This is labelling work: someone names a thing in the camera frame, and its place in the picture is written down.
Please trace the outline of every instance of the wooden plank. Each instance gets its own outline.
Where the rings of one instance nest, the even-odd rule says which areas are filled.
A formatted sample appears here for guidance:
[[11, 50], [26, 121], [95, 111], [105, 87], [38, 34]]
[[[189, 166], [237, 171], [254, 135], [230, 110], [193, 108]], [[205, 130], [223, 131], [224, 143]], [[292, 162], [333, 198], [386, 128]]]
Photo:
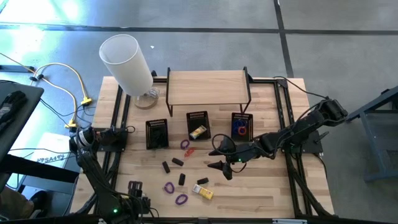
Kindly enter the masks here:
[[170, 105], [239, 104], [248, 101], [243, 70], [170, 72]]
[[[303, 79], [290, 80], [305, 89]], [[127, 125], [135, 126], [136, 132], [129, 134], [119, 167], [116, 190], [127, 192], [130, 180], [142, 181], [143, 191], [151, 198], [152, 206], [158, 209], [162, 217], [289, 218], [294, 216], [283, 154], [278, 153], [273, 161], [259, 158], [248, 162], [246, 169], [242, 173], [234, 174], [232, 180], [226, 180], [221, 171], [207, 168], [206, 165], [211, 162], [224, 160], [222, 156], [208, 156], [212, 150], [210, 140], [191, 142], [190, 146], [196, 147], [196, 151], [189, 158], [183, 157], [184, 151], [180, 149], [180, 142], [188, 138], [186, 113], [207, 110], [212, 135], [229, 134], [231, 113], [239, 111], [238, 105], [178, 106], [174, 108], [174, 116], [170, 118], [165, 104], [165, 84], [155, 83], [154, 86], [160, 90], [159, 101], [155, 107], [140, 110], [130, 104]], [[94, 117], [94, 127], [109, 127], [117, 89], [118, 84], [113, 77], [104, 77]], [[252, 103], [247, 113], [253, 114], [254, 117], [254, 135], [278, 131], [279, 119], [274, 87], [267, 84], [251, 85], [251, 93]], [[308, 108], [307, 96], [291, 84], [289, 84], [289, 93], [294, 116], [298, 118]], [[285, 122], [288, 124], [283, 97], [282, 107], [285, 111]], [[154, 151], [146, 150], [145, 121], [162, 118], [167, 118], [168, 121], [170, 147]], [[103, 160], [103, 155], [102, 152], [98, 153], [99, 161]], [[173, 157], [183, 160], [184, 166], [171, 163]], [[166, 174], [163, 171], [161, 164], [163, 161], [169, 163], [171, 173]], [[303, 164], [308, 187], [325, 209], [333, 213], [322, 164], [315, 156], [307, 154], [303, 155]], [[242, 164], [236, 164], [233, 168], [240, 167]], [[180, 173], [187, 176], [183, 187], [178, 186]], [[215, 193], [215, 197], [210, 201], [192, 192], [195, 182], [204, 177], [210, 180], [204, 187]], [[176, 185], [176, 192], [173, 195], [162, 190], [168, 181]], [[300, 208], [304, 211], [302, 192], [298, 185], [297, 188]], [[71, 211], [78, 210], [92, 193], [93, 189], [86, 176], [81, 174]], [[188, 194], [188, 202], [177, 206], [175, 199], [182, 193]]]

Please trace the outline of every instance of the lamp base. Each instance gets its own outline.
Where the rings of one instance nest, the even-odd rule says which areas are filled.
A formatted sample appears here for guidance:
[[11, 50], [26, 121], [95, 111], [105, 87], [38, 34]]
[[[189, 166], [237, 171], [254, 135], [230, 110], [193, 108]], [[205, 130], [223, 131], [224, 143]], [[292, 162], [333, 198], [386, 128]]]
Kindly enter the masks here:
[[142, 110], [148, 110], [153, 108], [156, 105], [158, 99], [159, 89], [156, 87], [152, 87], [147, 93], [141, 96], [132, 97], [134, 105]]

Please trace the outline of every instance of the gray floor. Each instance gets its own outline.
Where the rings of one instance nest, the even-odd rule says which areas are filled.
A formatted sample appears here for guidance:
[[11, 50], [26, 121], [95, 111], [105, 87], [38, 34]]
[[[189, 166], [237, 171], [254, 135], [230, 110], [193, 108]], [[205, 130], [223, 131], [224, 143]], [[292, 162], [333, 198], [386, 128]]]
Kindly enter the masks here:
[[[0, 21], [117, 27], [278, 28], [272, 0], [34, 2], [9, 0]], [[280, 0], [280, 6], [287, 29], [398, 29], [397, 1]], [[40, 31], [32, 27], [4, 29], [0, 30], [0, 51], [35, 67], [49, 62], [67, 63], [81, 73], [88, 93], [97, 99], [102, 77], [110, 75], [98, 57], [98, 48], [115, 34], [118, 33]], [[167, 67], [217, 70], [248, 66], [254, 77], [286, 76], [279, 34], [128, 34], [137, 38], [147, 63], [159, 75], [165, 75]], [[287, 44], [294, 77], [304, 78], [307, 90], [336, 98], [348, 111], [353, 111], [398, 84], [397, 38], [396, 35], [287, 35]], [[10, 64], [0, 58], [0, 64], [3, 63]], [[71, 72], [53, 67], [44, 74], [78, 99], [82, 98], [78, 80]], [[27, 77], [0, 73], [0, 79], [21, 83], [28, 83]], [[45, 83], [39, 86], [45, 88], [43, 99], [56, 110], [72, 111], [68, 95]], [[309, 98], [311, 104], [319, 100]], [[32, 137], [18, 140], [25, 141], [26, 147], [34, 147], [44, 132], [67, 134], [62, 121], [42, 105], [33, 117], [24, 129]], [[324, 130], [330, 131], [323, 139], [323, 147], [336, 214], [397, 223], [398, 179], [368, 184], [363, 181], [364, 171], [372, 166], [373, 160], [362, 124], [356, 120]], [[60, 215], [64, 209], [55, 208], [53, 214]]]

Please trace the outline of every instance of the black mesh basket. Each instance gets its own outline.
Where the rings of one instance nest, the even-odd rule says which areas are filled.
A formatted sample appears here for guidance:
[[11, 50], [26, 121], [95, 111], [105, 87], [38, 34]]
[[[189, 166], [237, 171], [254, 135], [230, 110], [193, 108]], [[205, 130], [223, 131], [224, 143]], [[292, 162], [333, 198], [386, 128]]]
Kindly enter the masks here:
[[[239, 127], [246, 129], [244, 135], [238, 133]], [[253, 114], [232, 113], [231, 138], [235, 141], [251, 141], [253, 139]]]
[[167, 119], [146, 121], [147, 149], [158, 149], [169, 146]]
[[[207, 111], [187, 113], [187, 124], [188, 137], [190, 141], [206, 140], [211, 138], [209, 117], [207, 116]], [[194, 139], [193, 137], [191, 137], [190, 133], [199, 128], [201, 125], [203, 125], [207, 130], [206, 132], [199, 135], [196, 139]]]

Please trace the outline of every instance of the lamp shade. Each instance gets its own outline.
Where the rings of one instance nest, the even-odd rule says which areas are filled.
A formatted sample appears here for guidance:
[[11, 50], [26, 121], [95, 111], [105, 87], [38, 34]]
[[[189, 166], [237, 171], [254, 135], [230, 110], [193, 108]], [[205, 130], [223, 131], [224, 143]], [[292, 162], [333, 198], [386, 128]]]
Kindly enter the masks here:
[[105, 40], [99, 57], [128, 95], [140, 96], [152, 87], [152, 75], [134, 37], [119, 34]]

